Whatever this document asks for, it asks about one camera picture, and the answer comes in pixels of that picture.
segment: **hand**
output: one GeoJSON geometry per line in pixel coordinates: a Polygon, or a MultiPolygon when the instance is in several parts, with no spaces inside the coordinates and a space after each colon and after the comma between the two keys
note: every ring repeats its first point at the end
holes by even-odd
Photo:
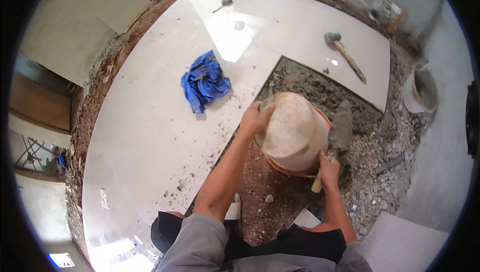
{"type": "Polygon", "coordinates": [[[239,133],[245,133],[248,136],[253,137],[255,134],[263,130],[270,120],[270,117],[275,110],[275,104],[271,103],[265,107],[263,112],[259,113],[258,108],[260,102],[255,101],[249,108],[243,113],[243,117],[240,121],[239,133]]]}
{"type": "Polygon", "coordinates": [[[325,155],[320,151],[320,179],[325,193],[340,191],[339,190],[339,171],[340,163],[335,159],[335,156],[325,155]]]}

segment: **trowel handle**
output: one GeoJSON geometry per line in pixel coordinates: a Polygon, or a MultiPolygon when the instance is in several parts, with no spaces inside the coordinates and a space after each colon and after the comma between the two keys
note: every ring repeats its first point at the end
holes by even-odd
{"type": "Polygon", "coordinates": [[[320,168],[318,168],[317,177],[315,178],[313,185],[311,185],[311,191],[313,193],[320,193],[320,191],[322,190],[322,180],[320,179],[320,176],[321,171],[320,168]]]}
{"type": "MultiPolygon", "coordinates": [[[[327,161],[330,163],[332,162],[333,157],[334,155],[326,155],[327,161]]],[[[313,185],[311,185],[311,191],[313,193],[320,193],[320,191],[322,190],[322,180],[320,178],[322,175],[321,168],[322,167],[318,168],[317,177],[315,178],[313,185]]]]}

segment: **window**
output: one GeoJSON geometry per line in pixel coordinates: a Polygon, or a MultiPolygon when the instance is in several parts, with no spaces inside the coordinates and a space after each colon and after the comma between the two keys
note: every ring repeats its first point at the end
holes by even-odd
{"type": "Polygon", "coordinates": [[[67,253],[50,253],[49,256],[59,268],[75,267],[74,261],[72,260],[68,252],[67,253]]]}

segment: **person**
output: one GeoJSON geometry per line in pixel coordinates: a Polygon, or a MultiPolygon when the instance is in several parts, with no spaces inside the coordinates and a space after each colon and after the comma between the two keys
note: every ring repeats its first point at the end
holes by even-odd
{"type": "Polygon", "coordinates": [[[318,226],[293,224],[276,239],[250,246],[240,233],[240,220],[225,220],[229,209],[238,208],[236,192],[248,145],[275,109],[270,104],[260,113],[259,105],[254,102],[243,114],[237,135],[200,188],[193,214],[185,218],[179,212],[158,213],[151,238],[165,256],[157,271],[371,271],[344,209],[340,164],[327,161],[323,152],[319,156],[325,218],[318,226]]]}

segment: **plastic bucket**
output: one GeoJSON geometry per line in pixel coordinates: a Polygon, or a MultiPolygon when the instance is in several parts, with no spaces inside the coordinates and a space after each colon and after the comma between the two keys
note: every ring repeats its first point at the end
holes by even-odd
{"type": "Polygon", "coordinates": [[[330,121],[301,95],[281,92],[275,96],[277,109],[265,133],[254,141],[275,169],[290,175],[309,174],[318,167],[320,150],[327,150],[330,121]]]}
{"type": "Polygon", "coordinates": [[[402,91],[403,103],[411,113],[434,113],[438,107],[439,92],[431,67],[416,63],[406,79],[402,91]]]}

